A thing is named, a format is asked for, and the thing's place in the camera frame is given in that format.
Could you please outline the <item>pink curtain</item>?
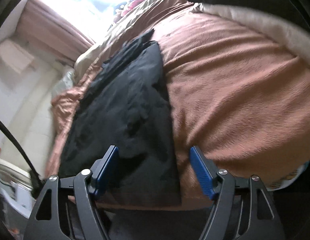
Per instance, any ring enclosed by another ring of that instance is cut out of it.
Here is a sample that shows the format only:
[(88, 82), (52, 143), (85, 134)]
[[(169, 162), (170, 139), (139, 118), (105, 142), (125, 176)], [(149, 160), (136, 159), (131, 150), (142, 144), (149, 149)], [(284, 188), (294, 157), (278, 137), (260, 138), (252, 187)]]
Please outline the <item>pink curtain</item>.
[(16, 33), (33, 46), (74, 65), (94, 41), (41, 0), (28, 0), (18, 20)]

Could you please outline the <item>beige duvet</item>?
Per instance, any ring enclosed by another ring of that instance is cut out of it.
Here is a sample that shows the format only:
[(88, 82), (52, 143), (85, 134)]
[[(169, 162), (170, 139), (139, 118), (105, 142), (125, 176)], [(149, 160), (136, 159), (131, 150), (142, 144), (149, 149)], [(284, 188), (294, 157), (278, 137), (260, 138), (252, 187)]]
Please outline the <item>beige duvet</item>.
[(153, 28), (164, 18), (182, 9), (186, 3), (186, 0), (145, 0), (137, 5), (111, 27), (100, 42), (80, 55), (75, 63), (74, 82), (78, 83), (82, 79), (96, 59), (108, 59), (125, 42)]

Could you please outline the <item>black garment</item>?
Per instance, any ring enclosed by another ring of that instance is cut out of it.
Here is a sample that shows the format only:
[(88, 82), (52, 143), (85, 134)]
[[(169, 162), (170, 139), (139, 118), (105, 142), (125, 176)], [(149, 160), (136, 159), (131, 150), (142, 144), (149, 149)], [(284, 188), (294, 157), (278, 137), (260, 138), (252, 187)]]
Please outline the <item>black garment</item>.
[(74, 176), (114, 145), (118, 162), (101, 202), (169, 207), (181, 203), (171, 106), (159, 45), (149, 30), (102, 64), (76, 110), (58, 174)]

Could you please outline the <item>cream fleece blanket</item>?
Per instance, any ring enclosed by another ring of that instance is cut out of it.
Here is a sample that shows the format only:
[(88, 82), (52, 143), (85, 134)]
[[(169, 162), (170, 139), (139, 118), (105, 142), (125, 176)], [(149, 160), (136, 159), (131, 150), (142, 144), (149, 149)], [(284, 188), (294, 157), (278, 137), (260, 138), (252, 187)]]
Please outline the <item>cream fleece blanket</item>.
[(255, 9), (195, 3), (193, 12), (226, 18), (258, 31), (301, 57), (310, 66), (310, 34), (283, 18)]

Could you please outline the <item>rust brown bed blanket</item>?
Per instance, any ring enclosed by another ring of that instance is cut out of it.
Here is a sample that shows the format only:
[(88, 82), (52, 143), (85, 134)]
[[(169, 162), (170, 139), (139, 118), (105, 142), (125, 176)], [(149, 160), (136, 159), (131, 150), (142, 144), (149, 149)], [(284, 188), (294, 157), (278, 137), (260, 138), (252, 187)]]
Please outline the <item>rust brown bed blanket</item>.
[[(268, 186), (310, 161), (310, 66), (270, 37), (193, 12), (194, 5), (187, 2), (149, 29), (163, 59), (181, 203), (150, 208), (99, 200), (99, 207), (176, 211), (210, 206), (189, 160), (195, 145), (219, 168), (244, 178), (256, 174)], [(111, 57), (96, 59), (78, 83), (52, 100), (57, 137), (45, 177), (59, 175), (80, 100)]]

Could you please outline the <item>light green pillow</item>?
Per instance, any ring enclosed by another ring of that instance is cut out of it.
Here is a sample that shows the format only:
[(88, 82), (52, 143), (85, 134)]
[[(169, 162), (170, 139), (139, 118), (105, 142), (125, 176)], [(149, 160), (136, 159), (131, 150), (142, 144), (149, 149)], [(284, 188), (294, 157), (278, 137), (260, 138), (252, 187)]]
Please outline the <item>light green pillow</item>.
[(67, 71), (51, 90), (52, 99), (74, 86), (74, 70)]

